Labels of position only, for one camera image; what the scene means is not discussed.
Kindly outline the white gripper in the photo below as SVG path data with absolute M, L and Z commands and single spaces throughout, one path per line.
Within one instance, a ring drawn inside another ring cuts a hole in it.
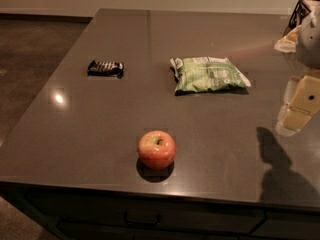
M 303 19 L 298 33 L 296 57 L 305 66 L 320 69 L 320 6 Z M 280 108 L 276 132 L 291 137 L 302 130 L 320 110 L 320 75 L 291 77 Z

